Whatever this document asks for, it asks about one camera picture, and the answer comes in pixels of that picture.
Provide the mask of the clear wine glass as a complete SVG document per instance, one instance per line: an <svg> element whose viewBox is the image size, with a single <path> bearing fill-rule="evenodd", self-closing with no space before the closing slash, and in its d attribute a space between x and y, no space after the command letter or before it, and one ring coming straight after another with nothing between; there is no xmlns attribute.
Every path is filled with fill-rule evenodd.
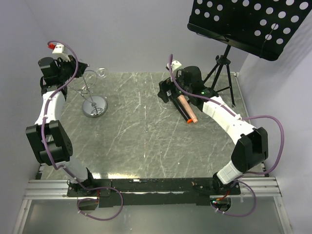
<svg viewBox="0 0 312 234"><path fill-rule="evenodd" d="M106 78L109 74L108 70L106 68L98 68L96 70L96 74L98 78Z"/></svg>

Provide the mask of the chrome wine glass rack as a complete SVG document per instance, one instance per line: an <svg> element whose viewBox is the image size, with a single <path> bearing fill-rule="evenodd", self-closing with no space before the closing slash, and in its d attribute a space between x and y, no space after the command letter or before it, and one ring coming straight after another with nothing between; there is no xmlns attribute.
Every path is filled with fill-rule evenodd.
<svg viewBox="0 0 312 234"><path fill-rule="evenodd" d="M96 70L86 70L81 77L74 78L69 85L69 88L84 99L82 112L90 118L102 116L108 108L107 99L93 93L96 83L101 79L98 78Z"/></svg>

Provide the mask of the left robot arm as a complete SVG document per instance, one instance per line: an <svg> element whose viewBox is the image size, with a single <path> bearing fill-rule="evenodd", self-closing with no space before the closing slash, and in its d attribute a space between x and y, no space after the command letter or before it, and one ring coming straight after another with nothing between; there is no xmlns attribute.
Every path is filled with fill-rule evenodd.
<svg viewBox="0 0 312 234"><path fill-rule="evenodd" d="M60 122L67 100L66 83L83 75L88 65L73 56L68 60L45 57L38 65L43 74L40 79L43 103L35 124L26 128L26 136L40 164L64 171L69 176L70 191L90 196L96 190L94 178L88 168L71 158L73 145Z"/></svg>

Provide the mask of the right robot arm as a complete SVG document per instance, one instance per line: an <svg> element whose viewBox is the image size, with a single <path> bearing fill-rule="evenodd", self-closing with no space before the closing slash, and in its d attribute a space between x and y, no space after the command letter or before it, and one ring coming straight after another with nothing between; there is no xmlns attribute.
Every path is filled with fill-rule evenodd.
<svg viewBox="0 0 312 234"><path fill-rule="evenodd" d="M172 101L187 122L198 122L191 108L191 105L196 106L211 117L234 143L229 163L213 176L214 191L224 194L231 182L267 159L268 133L264 128L256 128L246 122L216 91L206 87L198 67L182 68L174 60L166 68L170 76L159 83L158 97L165 103Z"/></svg>

